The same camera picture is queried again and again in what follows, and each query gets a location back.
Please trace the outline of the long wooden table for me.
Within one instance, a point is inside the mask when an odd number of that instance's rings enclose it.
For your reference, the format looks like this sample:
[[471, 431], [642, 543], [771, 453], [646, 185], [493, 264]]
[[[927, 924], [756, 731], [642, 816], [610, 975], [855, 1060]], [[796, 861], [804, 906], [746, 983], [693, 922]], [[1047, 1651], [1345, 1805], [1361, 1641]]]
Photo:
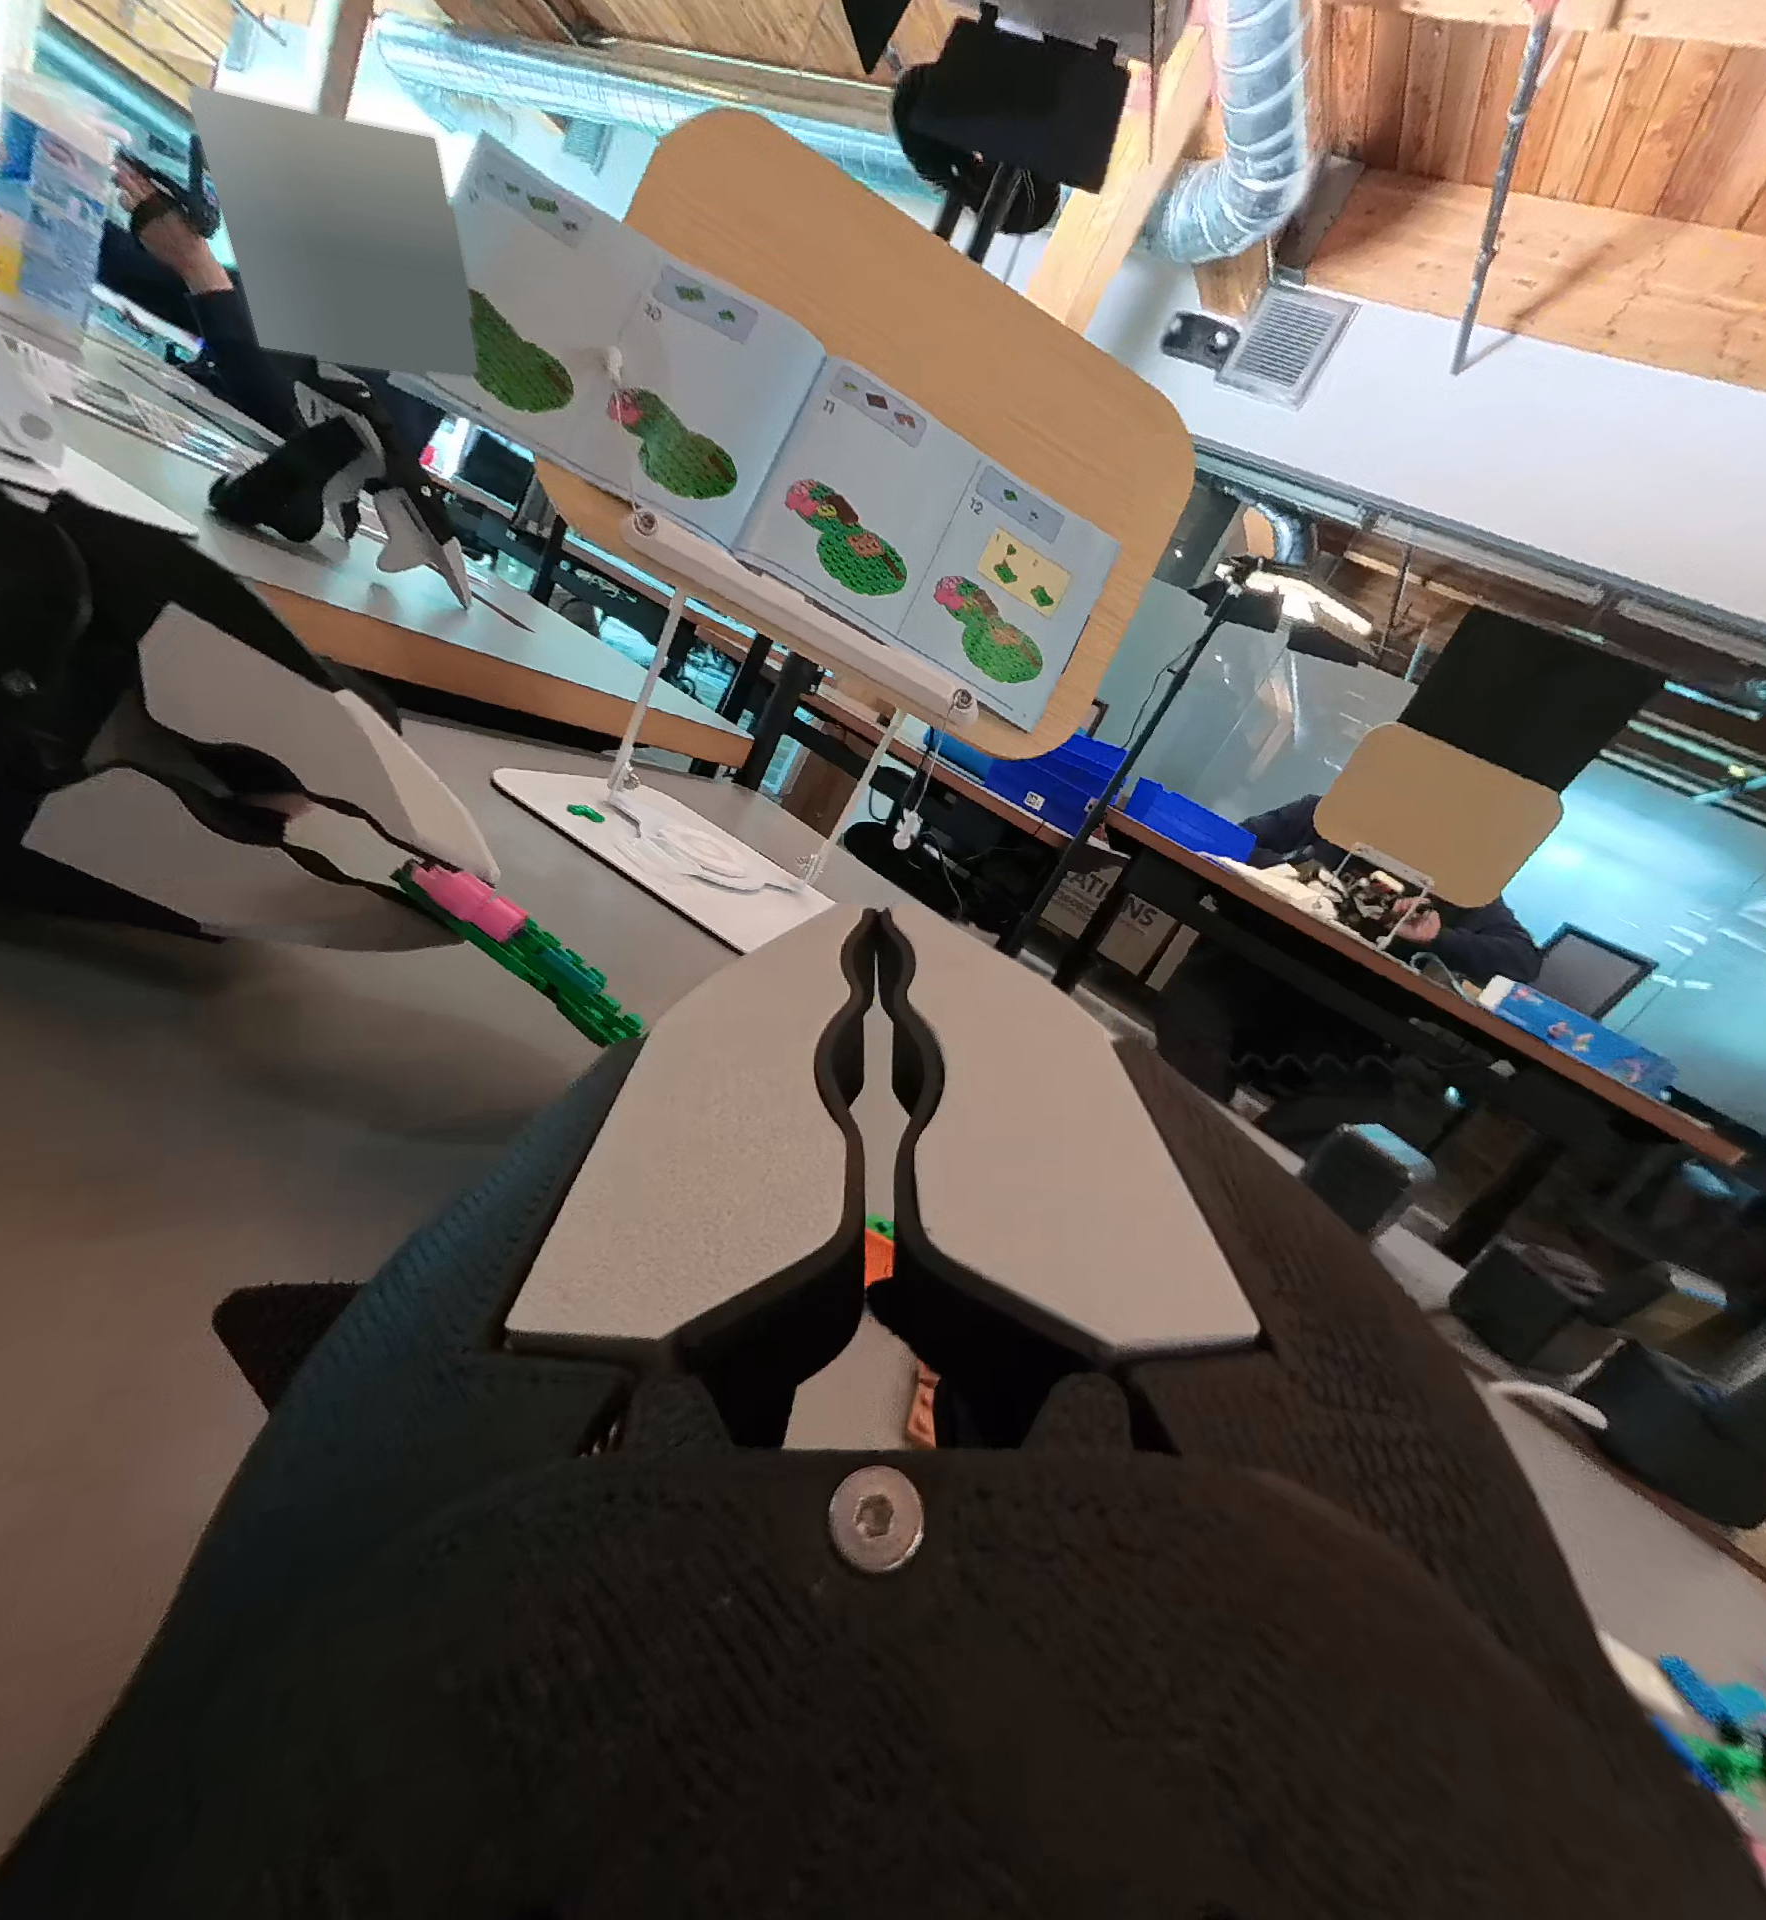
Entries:
[[1637, 1150], [1647, 1170], [1660, 1161], [1735, 1170], [1750, 1160], [1679, 1103], [1611, 1078], [1591, 1055], [1560, 1050], [1478, 997], [1317, 920], [1265, 876], [1188, 851], [1124, 812], [1108, 813], [1099, 854], [1119, 861], [1119, 876], [1056, 958], [1053, 983], [1062, 993], [1083, 984], [1122, 906], [1135, 898], [1188, 927], [1199, 948], [1233, 955], [1367, 1028], [1400, 1058], [1456, 1086], [1476, 1111], [1509, 1116], [1527, 1131], [1518, 1154], [1446, 1224], [1440, 1251], [1448, 1262], [1479, 1257], [1572, 1158]]

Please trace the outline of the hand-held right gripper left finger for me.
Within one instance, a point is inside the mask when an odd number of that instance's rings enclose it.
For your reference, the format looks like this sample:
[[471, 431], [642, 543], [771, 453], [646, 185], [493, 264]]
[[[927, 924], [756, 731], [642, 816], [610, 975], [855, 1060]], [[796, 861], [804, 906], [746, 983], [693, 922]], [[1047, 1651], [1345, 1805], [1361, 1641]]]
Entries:
[[507, 1349], [688, 1375], [779, 1449], [867, 1292], [877, 910], [827, 910], [684, 997], [635, 1050], [504, 1316]]

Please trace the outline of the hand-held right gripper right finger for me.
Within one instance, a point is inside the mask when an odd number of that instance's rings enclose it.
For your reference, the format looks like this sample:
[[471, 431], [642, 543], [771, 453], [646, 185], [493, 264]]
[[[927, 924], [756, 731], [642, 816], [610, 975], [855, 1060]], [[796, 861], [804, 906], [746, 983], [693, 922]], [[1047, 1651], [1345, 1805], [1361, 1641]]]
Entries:
[[1065, 1379], [1260, 1349], [1260, 1316], [1118, 1044], [927, 911], [873, 927], [903, 1111], [890, 1327], [968, 1444], [1012, 1449]]

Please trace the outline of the green lego build pink flowers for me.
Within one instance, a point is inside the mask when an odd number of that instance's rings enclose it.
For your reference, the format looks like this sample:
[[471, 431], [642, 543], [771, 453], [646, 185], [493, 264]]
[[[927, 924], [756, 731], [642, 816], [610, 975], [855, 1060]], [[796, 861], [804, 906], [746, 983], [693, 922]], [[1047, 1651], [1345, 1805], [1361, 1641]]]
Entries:
[[531, 987], [589, 1042], [609, 1048], [646, 1035], [643, 1020], [609, 993], [604, 973], [483, 876], [416, 858], [390, 875], [390, 886], [432, 922]]

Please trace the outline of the pale blue lego box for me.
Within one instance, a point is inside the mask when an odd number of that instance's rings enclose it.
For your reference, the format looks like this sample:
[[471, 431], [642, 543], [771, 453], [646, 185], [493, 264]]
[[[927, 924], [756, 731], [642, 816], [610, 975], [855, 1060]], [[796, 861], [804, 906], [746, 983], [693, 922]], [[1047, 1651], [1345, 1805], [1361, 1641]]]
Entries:
[[117, 199], [124, 129], [78, 87], [6, 76], [0, 90], [0, 315], [80, 344]]

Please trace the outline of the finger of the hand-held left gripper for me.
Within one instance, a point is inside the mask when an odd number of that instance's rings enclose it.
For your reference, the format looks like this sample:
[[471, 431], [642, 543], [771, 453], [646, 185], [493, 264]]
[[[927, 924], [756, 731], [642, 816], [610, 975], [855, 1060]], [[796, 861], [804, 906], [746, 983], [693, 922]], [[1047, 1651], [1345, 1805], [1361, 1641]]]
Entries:
[[23, 846], [217, 939], [339, 953], [456, 948], [462, 936], [390, 884], [322, 854], [242, 840], [208, 800], [138, 769], [103, 769], [44, 798]]
[[138, 645], [144, 707], [164, 731], [256, 753], [310, 801], [352, 809], [445, 868], [501, 876], [465, 801], [361, 694], [324, 687], [178, 604]]

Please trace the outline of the silver ventilation duct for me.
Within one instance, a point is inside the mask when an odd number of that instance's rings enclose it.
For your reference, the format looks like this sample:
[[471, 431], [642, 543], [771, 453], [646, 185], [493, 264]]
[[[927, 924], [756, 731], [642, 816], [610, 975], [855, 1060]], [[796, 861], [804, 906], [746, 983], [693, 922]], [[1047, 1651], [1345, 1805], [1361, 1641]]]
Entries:
[[1204, 25], [1223, 151], [1186, 164], [1137, 234], [1145, 252], [1185, 266], [1267, 249], [1302, 207], [1318, 167], [1309, 5], [1210, 3]]

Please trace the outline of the black floor case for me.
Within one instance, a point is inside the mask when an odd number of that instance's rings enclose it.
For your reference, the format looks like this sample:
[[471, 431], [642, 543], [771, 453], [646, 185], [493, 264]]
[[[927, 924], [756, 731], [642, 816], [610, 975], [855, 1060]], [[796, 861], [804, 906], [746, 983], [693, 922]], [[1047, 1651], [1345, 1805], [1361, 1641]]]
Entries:
[[1575, 1398], [1601, 1416], [1601, 1452], [1648, 1489], [1731, 1531], [1766, 1524], [1766, 1372], [1724, 1385], [1620, 1346]]
[[1301, 1183], [1345, 1227], [1376, 1240], [1434, 1183], [1428, 1154], [1382, 1123], [1348, 1123], [1302, 1161]]

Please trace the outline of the lego instruction booklet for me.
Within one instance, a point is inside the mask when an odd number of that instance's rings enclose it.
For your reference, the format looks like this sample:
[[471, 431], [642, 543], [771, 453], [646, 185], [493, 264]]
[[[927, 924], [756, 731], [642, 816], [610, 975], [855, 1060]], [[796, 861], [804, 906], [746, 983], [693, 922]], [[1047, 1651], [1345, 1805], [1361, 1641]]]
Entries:
[[474, 423], [1036, 731], [1118, 543], [794, 315], [480, 135], [451, 207]]

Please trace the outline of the grey table wooden edge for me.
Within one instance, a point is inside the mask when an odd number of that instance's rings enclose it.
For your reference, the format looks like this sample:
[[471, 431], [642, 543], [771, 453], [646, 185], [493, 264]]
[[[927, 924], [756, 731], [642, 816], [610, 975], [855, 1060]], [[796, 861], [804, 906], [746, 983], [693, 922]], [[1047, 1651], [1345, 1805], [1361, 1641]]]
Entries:
[[55, 472], [0, 451], [0, 487], [36, 508], [67, 492], [183, 537], [230, 574], [230, 617], [217, 622], [181, 600], [164, 607], [209, 620], [324, 687], [348, 689], [342, 672], [351, 668], [598, 736], [624, 733], [643, 694], [631, 662], [553, 613], [531, 627], [493, 600], [458, 607], [430, 570], [380, 571], [385, 542], [337, 542], [320, 556], [212, 513], [188, 519], [74, 451]]

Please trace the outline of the black light stand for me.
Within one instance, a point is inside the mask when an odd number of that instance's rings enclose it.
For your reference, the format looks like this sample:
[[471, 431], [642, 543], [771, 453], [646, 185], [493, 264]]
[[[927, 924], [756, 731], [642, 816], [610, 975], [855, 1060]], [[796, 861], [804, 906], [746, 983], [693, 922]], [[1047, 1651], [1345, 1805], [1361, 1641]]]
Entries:
[[1135, 763], [1142, 759], [1145, 746], [1169, 713], [1173, 705], [1185, 691], [1200, 660], [1207, 657], [1207, 649], [1216, 630], [1226, 620], [1233, 625], [1253, 627], [1264, 633], [1273, 633], [1278, 629], [1281, 595], [1280, 579], [1281, 576], [1278, 576], [1265, 560], [1258, 556], [1242, 556], [1218, 564], [1209, 583], [1190, 593], [1190, 600], [1195, 600], [1207, 613], [1207, 625], [1200, 629], [1199, 637], [1190, 640], [1186, 653], [1179, 657], [1179, 663], [1168, 673], [1168, 684], [1161, 685], [1160, 697], [1139, 719], [1124, 761], [1112, 774], [1112, 779], [1100, 790], [1096, 800], [1086, 807], [1078, 829], [1065, 845], [1049, 873], [1040, 881], [1036, 896], [1030, 900], [1021, 915], [999, 936], [995, 953], [1009, 958], [1021, 958], [1027, 943], [1040, 927], [1045, 908], [1062, 887], [1065, 879], [1077, 867], [1081, 852], [1085, 852], [1096, 831], [1105, 826], [1113, 803], [1132, 782]]

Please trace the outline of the wall air vent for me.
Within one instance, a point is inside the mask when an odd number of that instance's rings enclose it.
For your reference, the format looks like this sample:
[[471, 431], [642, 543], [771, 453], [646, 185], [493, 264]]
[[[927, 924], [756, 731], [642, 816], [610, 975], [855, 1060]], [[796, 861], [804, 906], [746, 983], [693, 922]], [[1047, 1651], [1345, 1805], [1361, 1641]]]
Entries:
[[1301, 411], [1342, 344], [1359, 303], [1307, 288], [1269, 285], [1216, 372], [1233, 394]]

